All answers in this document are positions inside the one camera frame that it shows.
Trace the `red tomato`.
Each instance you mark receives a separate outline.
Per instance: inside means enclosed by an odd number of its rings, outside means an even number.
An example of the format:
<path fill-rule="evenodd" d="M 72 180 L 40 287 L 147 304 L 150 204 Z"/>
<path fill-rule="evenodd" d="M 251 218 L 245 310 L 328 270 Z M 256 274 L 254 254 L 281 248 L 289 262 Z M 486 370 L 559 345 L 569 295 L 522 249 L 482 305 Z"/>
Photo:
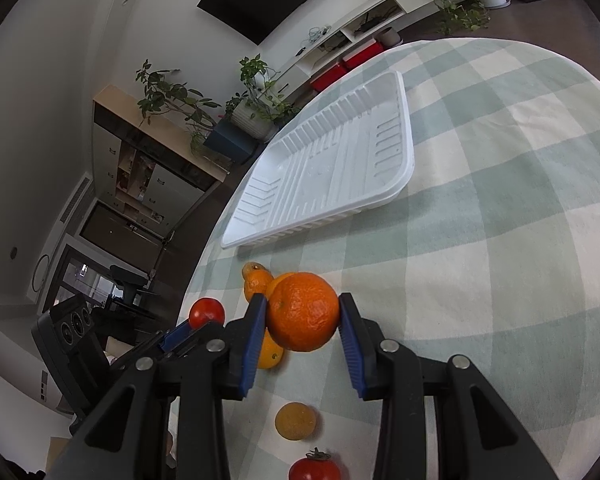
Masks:
<path fill-rule="evenodd" d="M 202 297 L 196 300 L 189 309 L 188 325 L 192 330 L 199 330 L 204 324 L 225 322 L 225 310 L 219 300 Z"/>
<path fill-rule="evenodd" d="M 332 456 L 318 448 L 294 462 L 288 471 L 289 480 L 340 480 L 340 468 Z"/>

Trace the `smooth orange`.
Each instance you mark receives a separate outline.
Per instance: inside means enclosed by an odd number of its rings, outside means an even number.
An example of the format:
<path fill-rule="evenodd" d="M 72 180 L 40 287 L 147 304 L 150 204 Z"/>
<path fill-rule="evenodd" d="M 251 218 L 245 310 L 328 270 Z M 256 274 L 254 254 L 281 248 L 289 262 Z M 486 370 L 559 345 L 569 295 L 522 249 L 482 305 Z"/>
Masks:
<path fill-rule="evenodd" d="M 279 344 L 276 344 L 268 330 L 265 331 L 260 356 L 258 359 L 259 370 L 270 370 L 283 359 L 285 350 Z"/>
<path fill-rule="evenodd" d="M 274 278 L 274 280 L 270 281 L 268 283 L 268 286 L 266 286 L 266 289 L 265 289 L 265 293 L 264 293 L 265 298 L 267 300 L 270 300 L 271 296 L 273 295 L 273 292 L 275 292 L 276 287 L 283 280 L 286 280 L 286 278 L 290 278 L 293 275 L 294 275 L 294 272 L 288 272 L 288 273 L 280 274 L 277 278 Z"/>

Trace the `small orange mandarin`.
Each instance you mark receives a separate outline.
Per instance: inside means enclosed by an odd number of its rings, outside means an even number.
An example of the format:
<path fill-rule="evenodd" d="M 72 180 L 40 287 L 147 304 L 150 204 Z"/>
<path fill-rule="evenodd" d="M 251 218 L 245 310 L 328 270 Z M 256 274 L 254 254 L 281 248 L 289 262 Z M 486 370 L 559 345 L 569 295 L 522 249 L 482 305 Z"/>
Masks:
<path fill-rule="evenodd" d="M 268 285 L 274 281 L 270 271 L 265 269 L 251 270 L 244 278 L 244 295 L 247 302 L 250 302 L 255 294 L 264 295 Z"/>

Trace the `large rough orange mandarin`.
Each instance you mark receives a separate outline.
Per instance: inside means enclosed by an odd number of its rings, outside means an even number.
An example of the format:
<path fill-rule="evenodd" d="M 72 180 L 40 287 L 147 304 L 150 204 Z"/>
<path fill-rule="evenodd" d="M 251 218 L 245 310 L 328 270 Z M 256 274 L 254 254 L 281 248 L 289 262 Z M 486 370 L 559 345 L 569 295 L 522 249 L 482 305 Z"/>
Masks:
<path fill-rule="evenodd" d="M 266 328 L 276 344 L 294 352 L 322 348 L 340 321 L 339 300 L 324 278 L 297 272 L 283 280 L 268 300 Z"/>

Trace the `yellow-brown round fruit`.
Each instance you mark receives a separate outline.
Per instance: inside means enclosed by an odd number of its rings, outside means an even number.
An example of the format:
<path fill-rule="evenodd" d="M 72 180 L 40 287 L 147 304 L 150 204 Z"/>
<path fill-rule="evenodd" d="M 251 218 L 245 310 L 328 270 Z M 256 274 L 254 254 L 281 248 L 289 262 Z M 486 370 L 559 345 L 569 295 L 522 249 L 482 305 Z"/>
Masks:
<path fill-rule="evenodd" d="M 311 437 L 317 426 L 317 414 L 309 405 L 290 402 L 283 405 L 274 419 L 277 433 L 289 441 Z"/>

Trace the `small yellow-brown fruit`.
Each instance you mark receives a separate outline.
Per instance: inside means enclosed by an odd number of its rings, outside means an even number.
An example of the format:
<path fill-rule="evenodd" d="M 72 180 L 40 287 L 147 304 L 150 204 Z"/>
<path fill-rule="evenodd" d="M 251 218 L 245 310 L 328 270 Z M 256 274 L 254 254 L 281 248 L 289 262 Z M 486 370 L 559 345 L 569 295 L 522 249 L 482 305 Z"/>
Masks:
<path fill-rule="evenodd" d="M 254 261 L 246 262 L 242 266 L 242 278 L 245 280 L 246 278 L 248 278 L 249 274 L 251 274 L 254 271 L 260 271 L 260 270 L 267 271 L 268 269 L 261 263 L 257 263 Z"/>

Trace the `wood and white cabinet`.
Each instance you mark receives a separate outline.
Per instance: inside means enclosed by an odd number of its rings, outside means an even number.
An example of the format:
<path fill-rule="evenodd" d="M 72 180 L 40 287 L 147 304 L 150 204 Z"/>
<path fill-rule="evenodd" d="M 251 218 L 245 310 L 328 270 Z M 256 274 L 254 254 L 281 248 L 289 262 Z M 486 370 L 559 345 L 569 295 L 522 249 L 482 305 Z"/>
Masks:
<path fill-rule="evenodd" d="M 145 119 L 137 99 L 110 84 L 93 98 L 96 197 L 160 238 L 230 173 L 232 163 L 163 116 Z"/>

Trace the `plant in white ribbed pot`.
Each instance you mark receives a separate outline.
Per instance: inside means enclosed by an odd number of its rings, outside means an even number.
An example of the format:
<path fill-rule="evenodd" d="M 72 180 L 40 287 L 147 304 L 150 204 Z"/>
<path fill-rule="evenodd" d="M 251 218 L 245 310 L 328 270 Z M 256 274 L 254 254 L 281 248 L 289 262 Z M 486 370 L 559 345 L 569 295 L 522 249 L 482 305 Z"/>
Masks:
<path fill-rule="evenodd" d="M 253 139 L 268 142 L 299 113 L 298 107 L 286 102 L 273 106 L 255 100 L 248 91 L 236 92 L 225 102 L 224 117 Z"/>

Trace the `tall plant blue pot left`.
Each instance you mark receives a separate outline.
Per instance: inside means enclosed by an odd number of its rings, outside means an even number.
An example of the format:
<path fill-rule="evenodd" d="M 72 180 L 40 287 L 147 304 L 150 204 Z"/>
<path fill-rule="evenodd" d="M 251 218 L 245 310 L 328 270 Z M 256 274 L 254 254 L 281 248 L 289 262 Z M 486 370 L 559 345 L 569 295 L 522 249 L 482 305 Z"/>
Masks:
<path fill-rule="evenodd" d="M 154 70 L 145 60 L 135 80 L 143 85 L 143 97 L 137 102 L 143 122 L 158 116 L 177 114 L 190 136 L 194 154 L 207 157 L 222 167 L 230 162 L 242 165 L 258 150 L 257 141 L 223 115 L 222 106 L 187 82 L 173 79 L 176 70 Z"/>

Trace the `white plastic tray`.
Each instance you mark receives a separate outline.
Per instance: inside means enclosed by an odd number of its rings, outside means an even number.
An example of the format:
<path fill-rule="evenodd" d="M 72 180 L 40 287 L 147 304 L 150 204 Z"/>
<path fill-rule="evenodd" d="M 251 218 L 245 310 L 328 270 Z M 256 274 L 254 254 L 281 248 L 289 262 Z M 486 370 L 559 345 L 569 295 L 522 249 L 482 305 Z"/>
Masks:
<path fill-rule="evenodd" d="M 224 248 L 272 242 L 391 202 L 415 154 L 402 76 L 389 70 L 274 140 L 230 213 Z"/>

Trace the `trailing plant on console left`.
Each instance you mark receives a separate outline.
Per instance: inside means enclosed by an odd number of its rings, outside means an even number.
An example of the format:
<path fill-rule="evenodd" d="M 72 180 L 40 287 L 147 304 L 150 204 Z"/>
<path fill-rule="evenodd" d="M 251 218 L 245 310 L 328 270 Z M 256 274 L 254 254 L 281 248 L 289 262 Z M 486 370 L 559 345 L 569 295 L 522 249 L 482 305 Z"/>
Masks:
<path fill-rule="evenodd" d="M 273 87 L 275 86 L 274 70 L 260 54 L 248 58 L 245 56 L 239 61 L 239 79 L 246 89 L 246 99 L 253 108 L 260 108 L 265 113 L 272 113 L 277 105 L 277 98 Z"/>

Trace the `red storage box left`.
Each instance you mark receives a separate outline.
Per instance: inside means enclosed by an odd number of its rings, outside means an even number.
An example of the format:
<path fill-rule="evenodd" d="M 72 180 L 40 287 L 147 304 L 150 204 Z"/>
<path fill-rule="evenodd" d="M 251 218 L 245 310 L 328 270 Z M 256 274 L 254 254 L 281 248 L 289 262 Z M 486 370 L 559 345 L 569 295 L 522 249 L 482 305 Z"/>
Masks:
<path fill-rule="evenodd" d="M 347 75 L 347 67 L 340 61 L 333 62 L 327 66 L 320 74 L 313 77 L 309 85 L 316 92 L 322 92 L 334 82 Z"/>

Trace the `red storage box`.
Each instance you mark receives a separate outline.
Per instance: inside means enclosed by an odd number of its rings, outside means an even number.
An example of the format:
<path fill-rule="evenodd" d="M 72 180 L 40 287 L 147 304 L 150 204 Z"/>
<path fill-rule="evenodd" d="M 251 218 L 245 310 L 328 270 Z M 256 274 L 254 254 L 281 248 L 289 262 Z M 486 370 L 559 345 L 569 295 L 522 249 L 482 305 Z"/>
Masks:
<path fill-rule="evenodd" d="M 356 49 L 343 55 L 341 63 L 347 70 L 354 70 L 355 67 L 364 64 L 374 56 L 384 52 L 384 50 L 384 46 L 379 41 L 372 38 L 364 42 L 364 44 L 360 44 Z"/>
<path fill-rule="evenodd" d="M 340 61 L 333 62 L 327 66 L 320 74 L 313 77 L 309 85 L 316 92 L 322 92 L 334 82 L 347 75 L 347 67 Z"/>

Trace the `red storage box right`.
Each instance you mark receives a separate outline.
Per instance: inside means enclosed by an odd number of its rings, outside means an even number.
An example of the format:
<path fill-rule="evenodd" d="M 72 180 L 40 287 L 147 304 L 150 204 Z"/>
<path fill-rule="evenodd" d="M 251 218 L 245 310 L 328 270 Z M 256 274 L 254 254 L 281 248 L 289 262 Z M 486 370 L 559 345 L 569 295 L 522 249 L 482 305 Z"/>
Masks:
<path fill-rule="evenodd" d="M 347 70 L 354 70 L 355 67 L 364 64 L 374 56 L 384 52 L 384 50 L 384 46 L 379 41 L 372 38 L 364 42 L 364 44 L 360 44 L 356 49 L 343 55 L 341 63 Z"/>

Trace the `small grey pot on floor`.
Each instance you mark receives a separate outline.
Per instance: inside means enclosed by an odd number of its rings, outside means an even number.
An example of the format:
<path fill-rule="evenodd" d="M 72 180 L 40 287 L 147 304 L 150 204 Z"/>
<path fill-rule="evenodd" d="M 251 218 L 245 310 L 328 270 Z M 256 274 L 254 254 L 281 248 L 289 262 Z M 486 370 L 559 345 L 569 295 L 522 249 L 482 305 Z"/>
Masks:
<path fill-rule="evenodd" d="M 378 32 L 376 36 L 376 40 L 386 49 L 391 49 L 396 46 L 400 46 L 403 44 L 403 38 L 400 34 L 393 28 L 387 27 L 380 32 Z"/>

